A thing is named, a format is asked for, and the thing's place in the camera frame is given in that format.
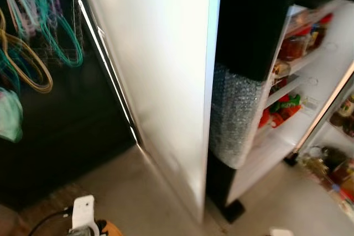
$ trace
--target concrete floor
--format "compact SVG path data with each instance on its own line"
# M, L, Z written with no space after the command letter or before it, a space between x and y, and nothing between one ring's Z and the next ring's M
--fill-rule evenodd
M320 186L284 164L242 196L246 213L233 224L208 199L204 223L196 224L138 147L77 183L95 196L95 216L109 219L125 236L263 236L270 227L288 228L295 236L349 236L354 231L354 223Z

